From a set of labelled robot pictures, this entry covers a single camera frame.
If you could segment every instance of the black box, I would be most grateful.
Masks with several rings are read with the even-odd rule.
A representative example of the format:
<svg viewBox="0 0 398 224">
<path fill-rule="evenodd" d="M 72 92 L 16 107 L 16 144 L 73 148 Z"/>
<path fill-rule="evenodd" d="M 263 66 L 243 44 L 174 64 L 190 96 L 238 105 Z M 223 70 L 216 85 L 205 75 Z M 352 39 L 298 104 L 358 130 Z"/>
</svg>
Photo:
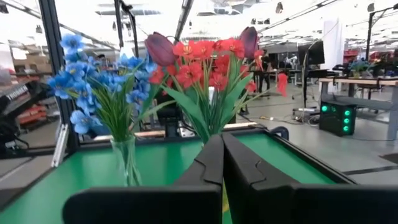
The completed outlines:
<svg viewBox="0 0 398 224">
<path fill-rule="evenodd" d="M 338 101 L 322 101 L 319 129 L 337 136 L 354 134 L 356 105 Z"/>
</svg>

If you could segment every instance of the monitor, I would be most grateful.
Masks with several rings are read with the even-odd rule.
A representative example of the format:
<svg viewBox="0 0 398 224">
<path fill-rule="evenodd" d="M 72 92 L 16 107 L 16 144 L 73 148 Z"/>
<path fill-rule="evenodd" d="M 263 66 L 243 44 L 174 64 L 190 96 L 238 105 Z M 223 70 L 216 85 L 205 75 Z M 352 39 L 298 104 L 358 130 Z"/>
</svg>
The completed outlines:
<svg viewBox="0 0 398 224">
<path fill-rule="evenodd" d="M 325 54 L 323 51 L 323 41 L 312 44 L 301 45 L 298 47 L 298 60 L 300 65 L 304 63 L 305 54 L 308 57 L 308 65 L 319 65 L 325 63 Z"/>
</svg>

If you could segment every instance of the green tabletop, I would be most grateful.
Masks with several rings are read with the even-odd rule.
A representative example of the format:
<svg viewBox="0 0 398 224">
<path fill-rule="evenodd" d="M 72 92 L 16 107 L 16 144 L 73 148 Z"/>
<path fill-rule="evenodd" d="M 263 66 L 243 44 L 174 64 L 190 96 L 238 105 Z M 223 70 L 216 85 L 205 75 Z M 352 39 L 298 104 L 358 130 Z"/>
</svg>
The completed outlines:
<svg viewBox="0 0 398 224">
<path fill-rule="evenodd" d="M 264 134 L 238 139 L 267 162 L 306 184 L 333 181 Z M 137 146 L 137 167 L 144 185 L 172 184 L 201 149 L 197 140 Z M 118 186 L 112 150 L 77 152 L 0 213 L 3 224 L 61 224 L 64 202 L 72 194 L 94 186 Z M 229 212 L 223 223 L 231 223 Z"/>
</svg>

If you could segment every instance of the purple tulip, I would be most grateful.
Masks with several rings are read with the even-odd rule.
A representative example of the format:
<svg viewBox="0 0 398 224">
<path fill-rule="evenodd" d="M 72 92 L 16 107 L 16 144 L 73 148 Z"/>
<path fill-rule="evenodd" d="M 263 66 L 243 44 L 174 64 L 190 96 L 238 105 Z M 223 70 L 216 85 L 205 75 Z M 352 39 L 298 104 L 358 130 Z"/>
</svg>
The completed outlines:
<svg viewBox="0 0 398 224">
<path fill-rule="evenodd" d="M 145 40 L 148 54 L 160 66 L 169 66 L 175 63 L 173 44 L 162 34 L 154 32 Z"/>
<path fill-rule="evenodd" d="M 254 58 L 254 53 L 258 48 L 257 30 L 254 27 L 247 27 L 242 31 L 241 40 L 244 46 L 244 57 L 248 59 Z"/>
</svg>

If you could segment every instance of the gray floor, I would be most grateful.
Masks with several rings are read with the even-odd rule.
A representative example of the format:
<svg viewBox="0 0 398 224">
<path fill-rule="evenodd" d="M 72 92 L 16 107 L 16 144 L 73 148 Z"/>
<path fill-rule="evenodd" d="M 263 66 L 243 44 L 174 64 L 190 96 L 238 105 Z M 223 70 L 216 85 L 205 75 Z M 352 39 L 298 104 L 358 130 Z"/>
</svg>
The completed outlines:
<svg viewBox="0 0 398 224">
<path fill-rule="evenodd" d="M 309 97 L 309 106 L 318 105 L 318 87 L 313 87 L 315 100 Z M 268 128 L 285 126 L 290 131 L 290 141 L 302 149 L 317 156 L 334 168 L 348 172 L 354 180 L 362 184 L 398 184 L 398 169 L 374 172 L 363 171 L 397 164 L 389 162 L 380 156 L 398 152 L 395 141 L 383 141 L 386 139 L 387 125 L 367 121 L 356 120 L 355 135 L 348 138 L 340 138 L 328 132 L 320 131 L 309 124 L 290 124 L 288 121 L 292 109 L 301 105 L 301 97 L 291 99 L 291 94 L 300 93 L 297 87 L 289 86 L 288 97 L 272 96 L 260 98 L 249 104 L 250 114 L 247 117 L 255 122 L 262 123 Z M 391 93 L 385 90 L 383 93 L 374 93 L 373 98 L 388 100 Z M 274 117 L 274 121 L 259 119 L 260 116 Z M 246 122 L 237 117 L 237 122 Z M 32 147 L 53 144 L 58 122 L 43 126 L 35 131 L 22 136 Z M 23 187 L 33 177 L 40 175 L 50 167 L 51 156 L 35 158 L 26 162 L 25 159 L 0 161 L 0 190 L 10 187 Z"/>
</svg>

